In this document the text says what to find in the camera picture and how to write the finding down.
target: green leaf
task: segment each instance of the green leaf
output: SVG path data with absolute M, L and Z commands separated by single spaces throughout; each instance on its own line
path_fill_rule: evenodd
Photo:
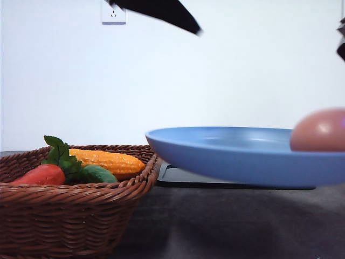
M 87 165 L 78 173 L 78 180 L 84 183 L 117 182 L 116 177 L 107 169 L 97 165 Z
M 81 171 L 81 161 L 78 161 L 74 155 L 70 155 L 68 144 L 61 139 L 44 136 L 44 140 L 52 148 L 49 151 L 48 158 L 42 160 L 41 164 L 52 163 L 59 166 L 65 173 L 65 183 L 72 182 Z

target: electrical socket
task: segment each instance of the electrical socket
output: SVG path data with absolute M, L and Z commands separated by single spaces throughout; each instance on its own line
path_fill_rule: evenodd
M 111 7 L 107 0 L 102 0 L 102 24 L 126 24 L 126 10 L 115 5 Z

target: brown woven basket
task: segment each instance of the brown woven basket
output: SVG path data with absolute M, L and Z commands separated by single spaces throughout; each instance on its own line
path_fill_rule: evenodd
M 7 182 L 37 167 L 50 147 L 1 158 L 0 258 L 105 258 L 156 182 L 161 160 L 149 146 L 70 147 L 133 155 L 146 167 L 117 183 L 16 187 Z

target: blue plastic plate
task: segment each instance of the blue plastic plate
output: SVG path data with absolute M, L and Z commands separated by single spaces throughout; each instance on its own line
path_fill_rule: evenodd
M 194 173 L 264 186 L 308 187 L 345 182 L 345 152 L 296 152 L 291 129 L 178 127 L 146 133 L 166 162 Z

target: brown egg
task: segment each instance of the brown egg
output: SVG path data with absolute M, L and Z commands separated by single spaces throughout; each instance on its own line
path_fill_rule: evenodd
M 345 108 L 314 112 L 292 130 L 293 151 L 345 151 Z

